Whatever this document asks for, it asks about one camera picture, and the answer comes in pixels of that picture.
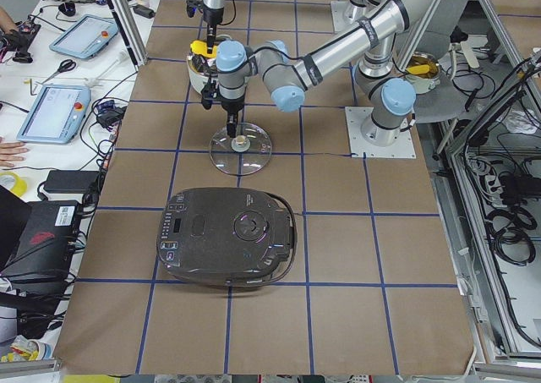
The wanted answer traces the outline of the person's hand on table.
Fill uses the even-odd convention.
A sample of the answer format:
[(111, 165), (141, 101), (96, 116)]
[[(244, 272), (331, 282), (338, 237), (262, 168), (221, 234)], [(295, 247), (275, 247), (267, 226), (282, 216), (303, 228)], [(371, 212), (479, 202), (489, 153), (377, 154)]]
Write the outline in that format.
[(25, 154), (30, 151), (24, 142), (7, 142), (1, 138), (0, 167), (12, 168), (25, 160)]

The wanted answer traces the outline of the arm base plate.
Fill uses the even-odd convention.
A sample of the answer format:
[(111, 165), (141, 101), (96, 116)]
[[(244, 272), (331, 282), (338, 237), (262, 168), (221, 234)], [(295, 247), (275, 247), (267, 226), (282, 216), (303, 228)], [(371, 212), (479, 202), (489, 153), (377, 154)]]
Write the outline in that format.
[(363, 16), (365, 7), (359, 7), (349, 1), (332, 1), (331, 17), (335, 33), (345, 30), (355, 20)]
[(415, 159), (407, 119), (398, 129), (382, 129), (373, 122), (372, 111), (372, 107), (345, 108), (350, 154), (358, 158)]

